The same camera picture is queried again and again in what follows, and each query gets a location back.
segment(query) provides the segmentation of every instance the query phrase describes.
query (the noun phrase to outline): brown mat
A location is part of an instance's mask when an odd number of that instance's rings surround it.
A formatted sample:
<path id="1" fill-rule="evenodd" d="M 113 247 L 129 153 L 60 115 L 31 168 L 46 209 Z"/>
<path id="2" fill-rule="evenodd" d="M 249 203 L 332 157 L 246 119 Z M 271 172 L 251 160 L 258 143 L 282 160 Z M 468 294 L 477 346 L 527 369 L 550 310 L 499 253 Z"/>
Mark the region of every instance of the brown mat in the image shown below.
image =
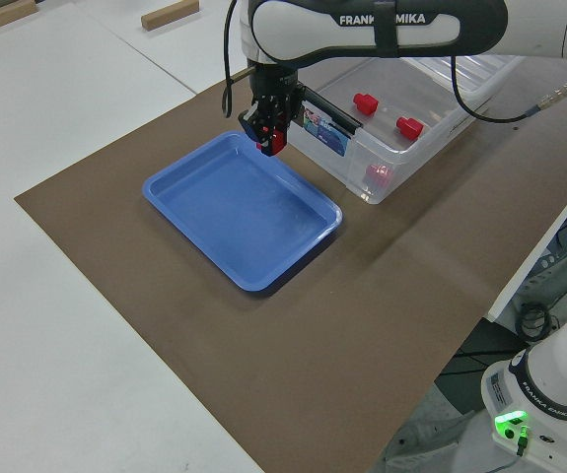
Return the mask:
<path id="1" fill-rule="evenodd" d="M 527 61 L 505 102 L 530 103 L 535 77 L 555 87 L 566 68 Z M 146 177 L 237 126 L 221 91 L 17 201 L 267 473 L 363 473 L 567 203 L 567 101 L 520 131 L 471 126 L 378 206 L 288 147 L 344 222 L 255 296 L 141 195 Z"/>

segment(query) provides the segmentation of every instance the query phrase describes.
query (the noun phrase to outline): green light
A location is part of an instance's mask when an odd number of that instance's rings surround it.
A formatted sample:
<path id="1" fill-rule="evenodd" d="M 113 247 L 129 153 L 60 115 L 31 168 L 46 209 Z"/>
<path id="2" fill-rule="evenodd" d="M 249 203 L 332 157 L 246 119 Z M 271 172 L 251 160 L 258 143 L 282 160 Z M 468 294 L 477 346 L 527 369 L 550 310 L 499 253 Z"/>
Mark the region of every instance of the green light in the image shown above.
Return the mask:
<path id="1" fill-rule="evenodd" d="M 515 421 L 516 419 L 523 419 L 527 416 L 525 411 L 513 411 L 509 414 L 503 414 L 502 416 L 497 416 L 495 418 L 496 424 L 504 424 L 506 422 Z"/>

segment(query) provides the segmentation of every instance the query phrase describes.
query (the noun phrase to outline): blue tray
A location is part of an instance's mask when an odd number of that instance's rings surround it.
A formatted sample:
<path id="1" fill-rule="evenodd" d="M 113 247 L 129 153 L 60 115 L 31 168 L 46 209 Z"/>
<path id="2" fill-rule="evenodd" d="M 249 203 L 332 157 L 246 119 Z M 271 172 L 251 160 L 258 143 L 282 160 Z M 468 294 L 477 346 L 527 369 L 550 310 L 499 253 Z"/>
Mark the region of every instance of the blue tray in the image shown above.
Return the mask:
<path id="1" fill-rule="evenodd" d="M 239 132 L 151 176 L 143 194 L 247 291 L 265 289 L 342 221 L 333 202 Z"/>

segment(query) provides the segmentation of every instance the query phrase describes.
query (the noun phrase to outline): wooden block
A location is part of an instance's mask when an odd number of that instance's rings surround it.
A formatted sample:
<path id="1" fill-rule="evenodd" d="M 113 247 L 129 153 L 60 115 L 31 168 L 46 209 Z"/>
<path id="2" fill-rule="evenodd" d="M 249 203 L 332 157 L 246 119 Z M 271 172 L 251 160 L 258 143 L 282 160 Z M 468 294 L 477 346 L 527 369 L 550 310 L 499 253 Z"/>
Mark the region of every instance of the wooden block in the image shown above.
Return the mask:
<path id="1" fill-rule="evenodd" d="M 0 27 L 15 22 L 36 11 L 37 6 L 35 5 L 35 0 L 18 0 L 4 7 L 0 7 Z"/>
<path id="2" fill-rule="evenodd" d="M 169 7 L 161 8 L 155 12 L 143 15 L 141 17 L 141 24 L 143 28 L 149 32 L 199 11 L 199 0 L 181 0 Z"/>

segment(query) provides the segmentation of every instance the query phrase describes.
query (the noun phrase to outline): transparent storage container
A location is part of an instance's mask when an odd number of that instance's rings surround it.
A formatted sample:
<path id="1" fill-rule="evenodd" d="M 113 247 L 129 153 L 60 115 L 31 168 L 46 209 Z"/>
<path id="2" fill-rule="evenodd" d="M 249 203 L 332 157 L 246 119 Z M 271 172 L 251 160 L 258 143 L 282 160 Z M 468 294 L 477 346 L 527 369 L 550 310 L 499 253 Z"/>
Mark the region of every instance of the transparent storage container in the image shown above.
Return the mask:
<path id="1" fill-rule="evenodd" d="M 464 101 L 482 111 L 519 64 L 514 56 L 458 59 Z M 449 58 L 338 58 L 300 71 L 300 80 L 363 123 L 353 136 L 305 102 L 303 116 L 290 126 L 288 141 L 349 190 L 371 204 L 384 200 L 473 121 L 452 92 Z M 353 103 L 356 94 L 379 101 L 367 116 Z M 396 127 L 400 117 L 424 125 L 411 141 Z"/>

